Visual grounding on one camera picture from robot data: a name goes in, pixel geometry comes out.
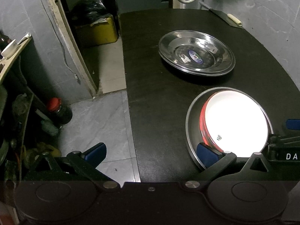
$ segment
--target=power cord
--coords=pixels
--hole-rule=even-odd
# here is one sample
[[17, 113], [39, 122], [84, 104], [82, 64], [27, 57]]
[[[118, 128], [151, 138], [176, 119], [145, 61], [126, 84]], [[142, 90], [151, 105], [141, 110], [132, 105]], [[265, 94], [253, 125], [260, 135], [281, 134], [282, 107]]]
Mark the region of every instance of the power cord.
[[45, 10], [45, 13], [46, 13], [46, 15], [47, 15], [49, 21], [50, 21], [50, 23], [51, 23], [52, 29], [53, 29], [53, 31], [54, 31], [54, 33], [55, 33], [55, 36], [56, 36], [56, 38], [58, 39], [59, 44], [60, 44], [60, 46], [61, 46], [62, 54], [63, 54], [63, 57], [64, 57], [64, 63], [65, 63], [65, 65], [66, 65], [66, 67], [74, 74], [75, 79], [78, 81], [78, 76], [77, 76], [77, 74], [76, 74], [76, 73], [68, 66], [68, 64], [67, 64], [65, 48], [64, 48], [64, 46], [63, 46], [61, 40], [59, 39], [58, 35], [57, 35], [57, 32], [56, 32], [56, 30], [55, 30], [55, 28], [54, 28], [54, 25], [53, 25], [53, 23], [52, 23], [52, 21], [51, 21], [49, 15], [48, 15], [48, 13], [47, 13], [47, 11], [46, 11], [46, 8], [45, 8], [45, 6], [44, 6], [44, 4], [43, 4], [43, 1], [42, 1], [42, 0], [40, 0], [40, 1], [41, 1], [41, 3], [42, 3], [42, 6], [43, 6], [43, 8], [44, 8], [44, 10]]

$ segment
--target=jar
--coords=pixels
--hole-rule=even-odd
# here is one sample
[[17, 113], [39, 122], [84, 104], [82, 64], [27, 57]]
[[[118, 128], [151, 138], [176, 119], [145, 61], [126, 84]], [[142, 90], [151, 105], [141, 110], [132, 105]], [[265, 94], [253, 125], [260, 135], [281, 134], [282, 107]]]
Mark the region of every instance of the jar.
[[55, 122], [63, 125], [70, 122], [73, 117], [71, 108], [63, 105], [61, 98], [51, 98], [47, 103], [47, 110]]

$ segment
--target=dark wooden table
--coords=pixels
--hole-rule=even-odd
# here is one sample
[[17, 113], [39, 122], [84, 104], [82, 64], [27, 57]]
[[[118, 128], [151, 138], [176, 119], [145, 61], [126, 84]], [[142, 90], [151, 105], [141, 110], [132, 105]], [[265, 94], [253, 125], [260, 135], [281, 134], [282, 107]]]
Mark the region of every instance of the dark wooden table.
[[[227, 25], [210, 11], [161, 9], [120, 16], [126, 85], [136, 158], [142, 182], [188, 180], [199, 172], [187, 147], [185, 117], [193, 99], [206, 89], [227, 86], [257, 100], [275, 132], [287, 118], [300, 118], [300, 92], [291, 78], [246, 30]], [[207, 79], [170, 68], [158, 54], [160, 38], [195, 30], [223, 41], [233, 51], [234, 70]]]

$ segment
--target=yellow handle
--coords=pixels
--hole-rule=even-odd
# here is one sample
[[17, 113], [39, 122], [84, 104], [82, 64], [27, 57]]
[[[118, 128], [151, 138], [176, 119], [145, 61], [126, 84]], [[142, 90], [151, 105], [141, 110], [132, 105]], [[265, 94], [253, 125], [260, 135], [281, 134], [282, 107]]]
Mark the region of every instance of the yellow handle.
[[239, 21], [239, 19], [237, 19], [235, 16], [233, 16], [232, 14], [228, 13], [227, 16], [234, 21], [237, 25], [242, 26], [242, 22]]

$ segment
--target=oval sticker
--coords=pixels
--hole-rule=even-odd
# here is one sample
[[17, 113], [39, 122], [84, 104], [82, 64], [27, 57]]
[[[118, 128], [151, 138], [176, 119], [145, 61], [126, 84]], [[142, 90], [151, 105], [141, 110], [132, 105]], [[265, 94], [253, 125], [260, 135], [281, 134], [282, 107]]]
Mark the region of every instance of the oval sticker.
[[202, 64], [202, 63], [203, 63], [202, 58], [199, 56], [199, 54], [198, 54], [197, 52], [194, 52], [194, 51], [190, 50], [188, 53], [189, 53], [190, 57], [191, 57], [196, 63], [199, 63], [199, 64]]

